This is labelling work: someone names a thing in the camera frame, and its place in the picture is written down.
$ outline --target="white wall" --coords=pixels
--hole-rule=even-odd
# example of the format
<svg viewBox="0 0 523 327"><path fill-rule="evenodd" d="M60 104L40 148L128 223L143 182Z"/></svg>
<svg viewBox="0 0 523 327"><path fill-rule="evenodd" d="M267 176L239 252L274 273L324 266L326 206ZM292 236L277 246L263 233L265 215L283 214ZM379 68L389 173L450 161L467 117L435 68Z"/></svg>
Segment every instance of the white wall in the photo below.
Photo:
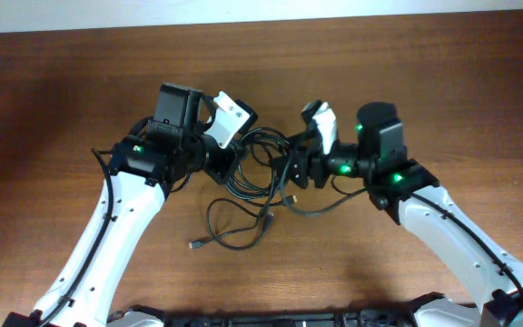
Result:
<svg viewBox="0 0 523 327"><path fill-rule="evenodd" d="M0 0L0 32L523 9L520 0Z"/></svg>

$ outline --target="green led light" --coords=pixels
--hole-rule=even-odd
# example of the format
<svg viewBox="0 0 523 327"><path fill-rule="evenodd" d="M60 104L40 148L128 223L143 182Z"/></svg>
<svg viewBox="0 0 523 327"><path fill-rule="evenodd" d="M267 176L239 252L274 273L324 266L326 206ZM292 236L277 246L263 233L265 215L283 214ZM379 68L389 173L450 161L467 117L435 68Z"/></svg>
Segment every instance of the green led light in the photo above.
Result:
<svg viewBox="0 0 523 327"><path fill-rule="evenodd" d="M398 173L395 173L393 176L392 176L392 180L394 183L398 183L402 180L404 180L405 178L401 175L399 175Z"/></svg>
<svg viewBox="0 0 523 327"><path fill-rule="evenodd" d="M350 173L350 171L352 170L352 168L350 168L350 166L344 164L343 166L340 167L340 172L341 173Z"/></svg>

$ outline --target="cable plug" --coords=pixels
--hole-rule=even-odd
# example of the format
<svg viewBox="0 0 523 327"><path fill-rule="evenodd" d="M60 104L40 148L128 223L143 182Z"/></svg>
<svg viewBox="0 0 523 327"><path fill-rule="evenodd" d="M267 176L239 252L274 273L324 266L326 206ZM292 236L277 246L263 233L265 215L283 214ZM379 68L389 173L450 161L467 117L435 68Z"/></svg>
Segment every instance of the cable plug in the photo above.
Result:
<svg viewBox="0 0 523 327"><path fill-rule="evenodd" d="M189 243L189 249L199 249L200 247L204 246L205 244L209 243L211 240L197 240Z"/></svg>
<svg viewBox="0 0 523 327"><path fill-rule="evenodd" d="M298 202L298 198L296 197L296 195L290 195L290 196L287 196L286 197L286 204L294 204L294 203L297 203Z"/></svg>

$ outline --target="wood grain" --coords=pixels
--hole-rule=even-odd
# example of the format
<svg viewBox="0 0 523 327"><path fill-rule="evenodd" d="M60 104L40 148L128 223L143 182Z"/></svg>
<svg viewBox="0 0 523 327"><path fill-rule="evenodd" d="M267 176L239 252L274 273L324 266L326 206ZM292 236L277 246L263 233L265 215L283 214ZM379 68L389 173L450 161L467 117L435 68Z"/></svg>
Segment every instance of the wood grain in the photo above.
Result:
<svg viewBox="0 0 523 327"><path fill-rule="evenodd" d="M255 108L259 126L286 134L300 131L300 110L319 97L348 142L362 104L397 104L410 155L523 261L523 11L3 34L0 323L31 311L84 230L102 185L89 148L109 148L151 114L165 81L222 89ZM339 198L329 188L292 191L306 208ZM470 300L366 197L313 220L276 208L265 239L246 252L190 251L206 234L207 204L227 195L200 174L170 197L136 248L114 310L323 310L431 291ZM220 227L250 222L229 206L215 216Z"/></svg>

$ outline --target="black cable running along arm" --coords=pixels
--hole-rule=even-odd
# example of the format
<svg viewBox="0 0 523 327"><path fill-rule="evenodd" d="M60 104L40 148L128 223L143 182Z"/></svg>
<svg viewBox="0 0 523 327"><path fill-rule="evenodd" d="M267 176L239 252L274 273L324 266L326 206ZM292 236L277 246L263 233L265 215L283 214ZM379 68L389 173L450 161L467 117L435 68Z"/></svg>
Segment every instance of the black cable running along arm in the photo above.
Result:
<svg viewBox="0 0 523 327"><path fill-rule="evenodd" d="M102 167L102 172L104 174L104 179L106 181L106 188L108 190L108 207L106 208L106 214L104 215L104 221L102 223L102 227L100 228L100 231L96 235L96 239L94 240L94 243L92 247L90 248L90 252L86 256L86 260L84 261L82 267L80 268L80 271L74 278L74 281L72 282L72 285L70 285L70 288L66 292L64 296L62 296L60 302L55 306L55 308L47 315L45 318L43 318L36 326L37 327L43 327L46 326L65 306L70 302L70 299L72 298L72 295L78 288L78 285L84 278L84 275L86 274L86 271L88 270L88 266L90 266L90 263L92 262L92 259L94 258L94 255L96 254L96 250L98 250L98 246L100 246L100 242L102 241L104 235L106 234L106 230L108 229L108 224L112 221L112 214L113 214L113 207L114 207L114 191L113 191L113 182L110 178L110 174L108 173L108 167L106 166L106 163L102 159L102 156L96 149L92 149L92 153L94 154L94 157L96 157L96 160L98 160L98 163Z"/></svg>
<svg viewBox="0 0 523 327"><path fill-rule="evenodd" d="M415 198L417 200L420 200L421 202L427 204L431 208L437 210L439 213L441 213L442 216L449 218L452 222L454 222L454 224L456 224L466 234L468 234L479 245L479 247L481 247L481 249L493 261L493 263L495 265L497 265L497 267L504 274L506 274L506 276L512 281L514 286L516 286L516 288L518 289L518 296L519 296L519 300L520 300L520 302L522 304L522 313L523 313L523 287L522 287L522 285L518 281L518 278L516 278L516 276L509 269L509 267L505 263L503 263L498 258L498 256L493 251L491 251L491 249L489 249L489 247L485 244L485 242L483 242L475 233L473 233L473 231L466 224L462 223L461 220L459 220L457 217L455 217L455 215L450 213L448 210L445 210L445 209L441 208L439 205L435 204L431 200L429 200L429 199L427 199L427 198L425 198L425 197L423 197L421 195L412 193L410 196L412 196L413 198Z"/></svg>

